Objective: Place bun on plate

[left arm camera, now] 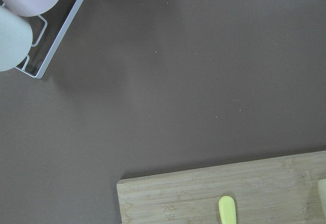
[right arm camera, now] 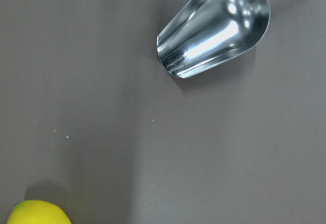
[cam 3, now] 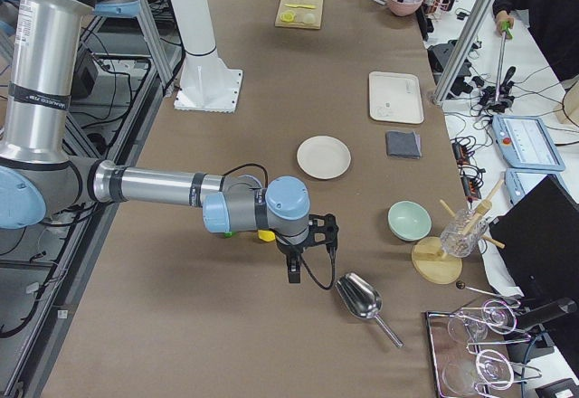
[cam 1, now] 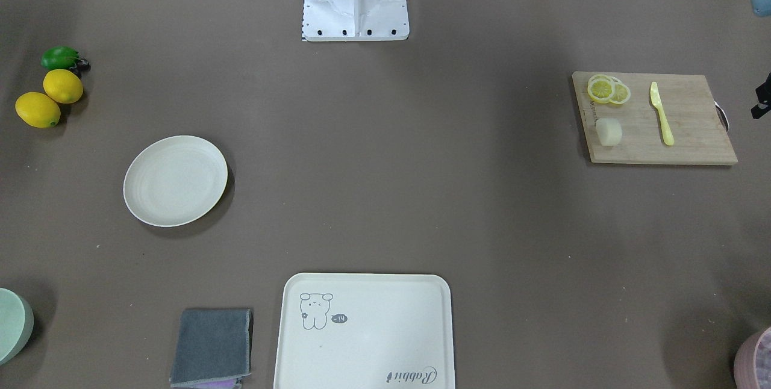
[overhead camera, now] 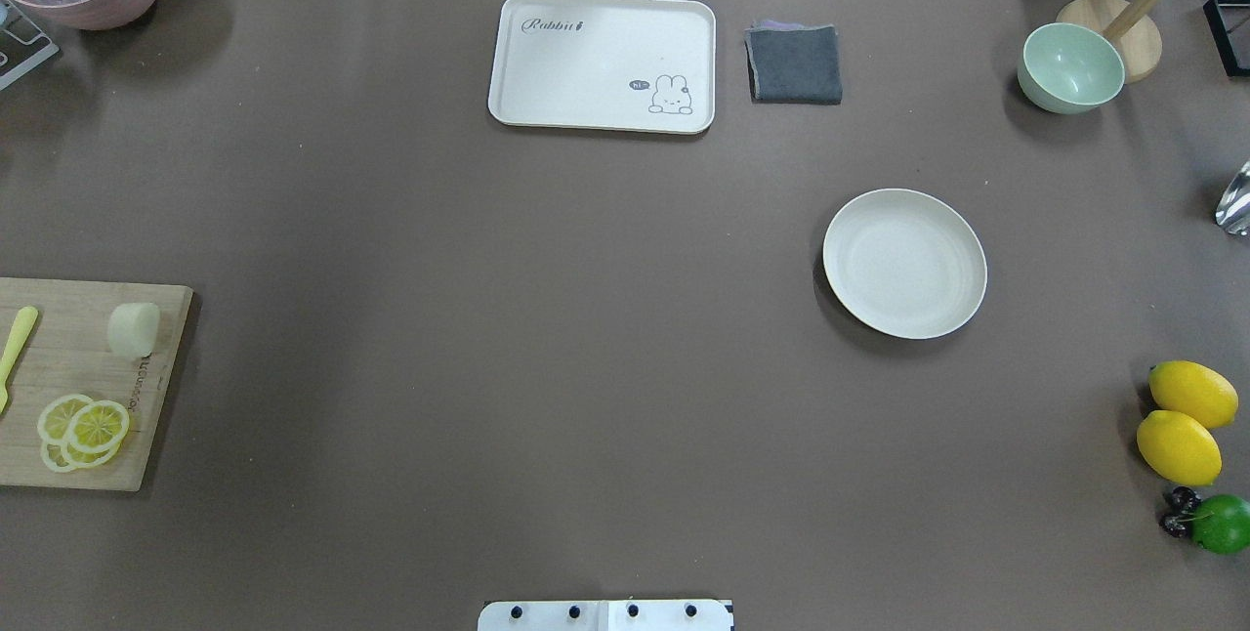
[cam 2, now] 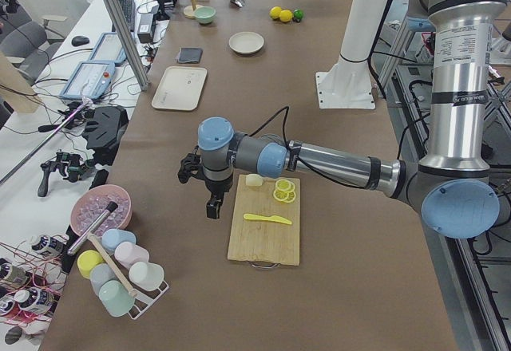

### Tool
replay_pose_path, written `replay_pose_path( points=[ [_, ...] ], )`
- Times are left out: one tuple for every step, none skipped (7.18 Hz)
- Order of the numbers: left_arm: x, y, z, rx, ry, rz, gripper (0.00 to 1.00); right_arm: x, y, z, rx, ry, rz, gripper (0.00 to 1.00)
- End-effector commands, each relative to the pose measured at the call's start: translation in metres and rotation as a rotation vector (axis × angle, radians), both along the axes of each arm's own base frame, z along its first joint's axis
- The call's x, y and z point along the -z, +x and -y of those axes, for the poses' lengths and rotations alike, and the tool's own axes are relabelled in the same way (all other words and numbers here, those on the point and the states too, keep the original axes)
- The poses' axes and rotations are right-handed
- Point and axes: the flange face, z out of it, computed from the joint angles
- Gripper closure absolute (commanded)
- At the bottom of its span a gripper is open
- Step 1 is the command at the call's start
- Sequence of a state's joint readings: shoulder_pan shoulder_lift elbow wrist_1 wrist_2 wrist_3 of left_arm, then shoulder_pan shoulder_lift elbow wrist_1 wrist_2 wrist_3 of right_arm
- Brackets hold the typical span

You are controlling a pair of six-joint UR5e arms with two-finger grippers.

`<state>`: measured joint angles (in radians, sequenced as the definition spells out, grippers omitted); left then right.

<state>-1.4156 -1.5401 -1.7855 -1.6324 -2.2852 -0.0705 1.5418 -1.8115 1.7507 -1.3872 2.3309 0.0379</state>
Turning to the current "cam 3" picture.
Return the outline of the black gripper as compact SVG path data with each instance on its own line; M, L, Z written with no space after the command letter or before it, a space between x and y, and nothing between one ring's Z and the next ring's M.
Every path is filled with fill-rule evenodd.
M324 245L331 260L336 258L338 226L334 214L310 214L308 224L299 235L276 232L276 243L286 256L289 284L300 284L301 255L304 250Z

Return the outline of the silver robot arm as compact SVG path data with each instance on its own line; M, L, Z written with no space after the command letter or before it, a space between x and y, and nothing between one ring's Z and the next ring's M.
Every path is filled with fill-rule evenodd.
M82 19L142 9L142 0L20 0L1 140L2 227L31 226L85 202L198 207L209 232L273 232L289 281L299 282L304 251L323 245L334 255L338 228L333 215L310 212L298 178L163 172L63 151Z

